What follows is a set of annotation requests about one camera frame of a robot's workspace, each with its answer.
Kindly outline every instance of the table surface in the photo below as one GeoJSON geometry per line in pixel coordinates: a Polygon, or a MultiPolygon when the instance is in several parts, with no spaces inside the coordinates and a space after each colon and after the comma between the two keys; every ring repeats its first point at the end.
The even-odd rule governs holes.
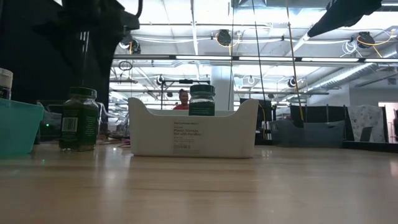
{"type": "Polygon", "coordinates": [[[0,223],[394,223],[396,154],[258,147],[254,159],[41,145],[0,160],[0,223]]]}

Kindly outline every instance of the ductwork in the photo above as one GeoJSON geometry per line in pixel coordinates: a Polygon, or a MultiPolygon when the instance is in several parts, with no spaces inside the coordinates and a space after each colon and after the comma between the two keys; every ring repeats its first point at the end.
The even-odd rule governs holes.
{"type": "MultiPolygon", "coordinates": [[[[381,55],[384,58],[396,58],[397,57],[397,49],[396,45],[392,45],[385,50],[382,50],[381,55]]],[[[371,75],[379,68],[377,63],[364,63],[362,65],[358,65],[351,68],[342,68],[331,75],[328,75],[319,81],[312,83],[308,86],[307,91],[317,91],[317,90],[330,90],[334,87],[340,86],[344,83],[348,83],[350,81],[356,80],[358,78],[365,77],[367,75],[371,75]]]]}

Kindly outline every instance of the teal plastic bin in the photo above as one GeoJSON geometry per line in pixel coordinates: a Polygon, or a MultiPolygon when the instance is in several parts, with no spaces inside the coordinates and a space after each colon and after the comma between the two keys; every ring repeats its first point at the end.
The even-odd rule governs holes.
{"type": "Polygon", "coordinates": [[[30,153],[43,107],[0,99],[0,156],[30,153]]]}

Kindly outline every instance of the ceiling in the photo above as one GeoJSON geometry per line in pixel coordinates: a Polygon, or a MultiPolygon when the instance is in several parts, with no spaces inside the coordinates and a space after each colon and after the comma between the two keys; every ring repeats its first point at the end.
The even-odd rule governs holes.
{"type": "MultiPolygon", "coordinates": [[[[127,12],[135,14],[138,8],[138,0],[118,0],[127,12]]],[[[254,0],[255,5],[261,4],[261,0],[254,0]]],[[[148,55],[229,55],[229,48],[220,46],[215,40],[215,35],[220,29],[228,29],[233,37],[234,47],[231,55],[234,56],[290,56],[288,18],[285,8],[285,0],[267,0],[267,7],[255,7],[255,15],[251,5],[239,9],[229,8],[230,0],[193,0],[193,15],[195,28],[193,29],[193,15],[191,12],[191,0],[145,0],[141,17],[141,28],[132,31],[131,35],[139,41],[141,54],[148,55]]],[[[327,0],[290,0],[289,14],[292,24],[293,45],[296,57],[377,57],[373,48],[361,49],[347,46],[351,37],[356,38],[359,32],[370,32],[376,43],[389,42],[377,46],[379,51],[394,45],[397,42],[398,12],[377,11],[370,16],[364,16],[352,27],[342,27],[325,34],[313,37],[304,44],[298,46],[300,38],[306,35],[308,30],[325,13],[327,0]]],[[[383,1],[382,3],[394,4],[398,1],[383,1]]],[[[127,49],[117,47],[115,54],[128,54],[127,49]]],[[[111,90],[156,90],[156,78],[162,75],[165,79],[178,80],[190,78],[197,80],[209,80],[211,66],[205,62],[197,64],[181,64],[177,67],[136,67],[130,71],[122,71],[118,64],[122,60],[115,60],[111,71],[111,90]],[[133,79],[138,83],[118,83],[118,81],[133,79]]],[[[297,78],[300,88],[310,85],[321,78],[346,67],[337,66],[297,66],[297,78]]],[[[261,89],[260,68],[255,64],[233,65],[232,69],[235,90],[255,91],[261,89]]],[[[293,66],[263,65],[261,67],[264,79],[265,91],[290,90],[286,85],[293,74],[293,66]]],[[[178,90],[181,87],[172,86],[169,90],[178,90]]],[[[146,97],[148,104],[156,104],[154,96],[142,93],[118,93],[119,100],[125,97],[146,97]]],[[[178,100],[176,96],[169,100],[178,100]]]]}

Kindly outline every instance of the glass jar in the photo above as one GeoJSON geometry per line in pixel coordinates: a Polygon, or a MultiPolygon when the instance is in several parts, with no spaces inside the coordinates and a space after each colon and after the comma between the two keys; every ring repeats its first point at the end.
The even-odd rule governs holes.
{"type": "Polygon", "coordinates": [[[193,85],[190,88],[191,100],[189,101],[190,116],[214,116],[215,87],[212,85],[193,85]]]}
{"type": "Polygon", "coordinates": [[[63,104],[61,151],[91,151],[98,134],[97,91],[71,87],[70,99],[63,104]]]}

